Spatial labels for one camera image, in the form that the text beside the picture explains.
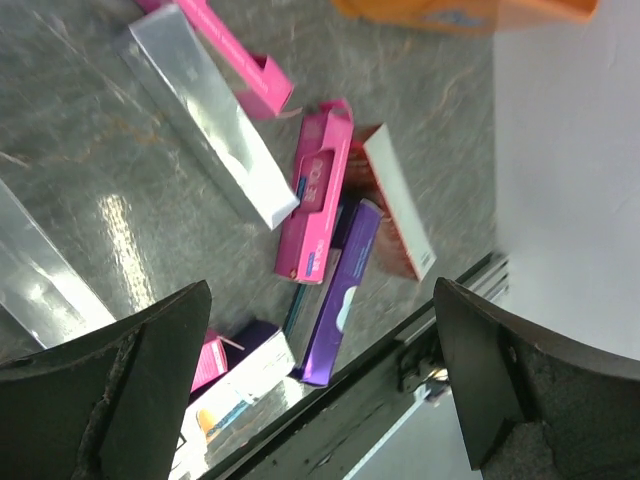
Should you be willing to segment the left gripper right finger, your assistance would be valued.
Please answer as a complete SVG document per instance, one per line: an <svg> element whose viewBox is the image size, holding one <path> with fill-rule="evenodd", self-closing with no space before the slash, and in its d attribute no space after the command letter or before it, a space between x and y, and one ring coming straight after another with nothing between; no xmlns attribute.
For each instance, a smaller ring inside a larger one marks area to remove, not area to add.
<svg viewBox="0 0 640 480"><path fill-rule="evenodd" d="M636 479L639 363L440 278L436 326L469 464L486 479Z"/></svg>

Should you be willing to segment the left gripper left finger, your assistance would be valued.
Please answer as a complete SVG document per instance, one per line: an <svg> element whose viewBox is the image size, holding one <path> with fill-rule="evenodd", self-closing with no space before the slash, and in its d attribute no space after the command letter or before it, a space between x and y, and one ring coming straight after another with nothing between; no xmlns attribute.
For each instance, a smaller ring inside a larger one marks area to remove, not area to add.
<svg viewBox="0 0 640 480"><path fill-rule="evenodd" d="M198 281L2 364L2 478L167 478L211 302Z"/></svg>

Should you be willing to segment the red white toothpaste box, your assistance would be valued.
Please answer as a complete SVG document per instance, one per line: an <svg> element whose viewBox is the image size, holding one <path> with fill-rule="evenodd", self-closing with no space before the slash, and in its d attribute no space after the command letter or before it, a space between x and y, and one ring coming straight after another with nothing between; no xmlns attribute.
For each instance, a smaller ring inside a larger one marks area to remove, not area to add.
<svg viewBox="0 0 640 480"><path fill-rule="evenodd" d="M436 255L385 124L355 130L344 184L382 211L375 240L381 266L392 275L423 281Z"/></svg>

